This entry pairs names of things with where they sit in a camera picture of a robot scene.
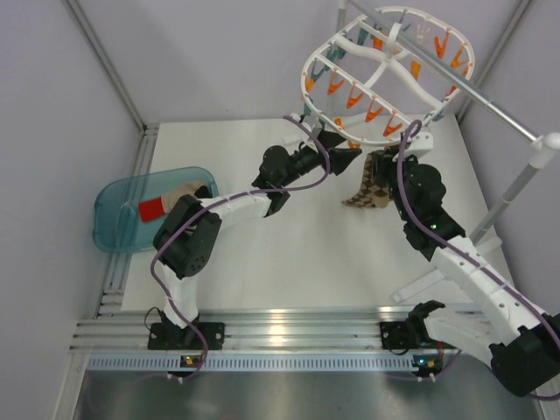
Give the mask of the brown argyle sock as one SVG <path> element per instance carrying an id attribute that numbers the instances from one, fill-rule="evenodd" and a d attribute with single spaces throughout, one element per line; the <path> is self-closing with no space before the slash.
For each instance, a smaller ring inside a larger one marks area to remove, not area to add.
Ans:
<path id="1" fill-rule="evenodd" d="M 374 153 L 367 154 L 361 176 L 360 188 L 342 204 L 354 208 L 385 208 L 393 200 L 388 188 L 379 187 L 374 182 Z"/>

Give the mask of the white round clip hanger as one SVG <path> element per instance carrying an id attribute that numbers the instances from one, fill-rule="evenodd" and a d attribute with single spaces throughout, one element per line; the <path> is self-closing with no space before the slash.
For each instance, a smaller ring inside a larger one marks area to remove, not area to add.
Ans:
<path id="1" fill-rule="evenodd" d="M 407 6 L 382 6 L 376 12 L 389 19 L 388 28 L 365 14 L 343 23 L 309 55 L 300 76 L 304 116 L 342 135 L 352 148 L 396 144 L 413 120 L 428 128 L 459 95 L 457 85 L 399 35 L 410 35 L 465 81 L 476 63 L 467 37 L 431 14 Z"/>

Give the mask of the beige sock with red cuff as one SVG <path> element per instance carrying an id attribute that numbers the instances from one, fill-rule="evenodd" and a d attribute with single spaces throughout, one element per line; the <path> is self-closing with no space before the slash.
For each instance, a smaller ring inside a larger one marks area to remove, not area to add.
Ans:
<path id="1" fill-rule="evenodd" d="M 176 187 L 169 192 L 154 198 L 147 199 L 138 204 L 138 212 L 141 222 L 150 222 L 161 218 L 168 214 L 178 202 L 179 198 L 184 195 L 195 196 L 195 193 L 203 187 L 200 181 L 190 182 Z"/>

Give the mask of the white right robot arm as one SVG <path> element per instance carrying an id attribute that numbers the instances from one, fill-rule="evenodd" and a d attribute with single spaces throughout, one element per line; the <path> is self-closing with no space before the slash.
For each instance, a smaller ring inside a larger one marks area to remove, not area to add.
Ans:
<path id="1" fill-rule="evenodd" d="M 395 203 L 410 246 L 453 281 L 485 314 L 476 323 L 436 300 L 417 304 L 404 324 L 409 342 L 442 342 L 491 369 L 515 396 L 533 396 L 559 374 L 559 317 L 530 303 L 475 248 L 445 211 L 439 171 L 401 157 L 395 147 L 374 151 L 367 169 L 373 186 Z"/>

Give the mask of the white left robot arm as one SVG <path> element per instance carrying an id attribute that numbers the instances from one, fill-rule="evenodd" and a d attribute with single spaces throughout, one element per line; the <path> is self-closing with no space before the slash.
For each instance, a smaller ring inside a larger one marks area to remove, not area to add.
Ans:
<path id="1" fill-rule="evenodd" d="M 189 347 L 197 339 L 198 275 L 209 263 L 219 234 L 244 221 L 278 213 L 292 192 L 318 186 L 331 174 L 340 175 L 361 154 L 359 149 L 342 148 L 346 140 L 324 129 L 313 131 L 310 140 L 310 145 L 301 143 L 293 152 L 270 146 L 247 192 L 178 198 L 153 240 L 157 253 L 150 266 L 164 293 L 161 323 L 176 346 Z"/>

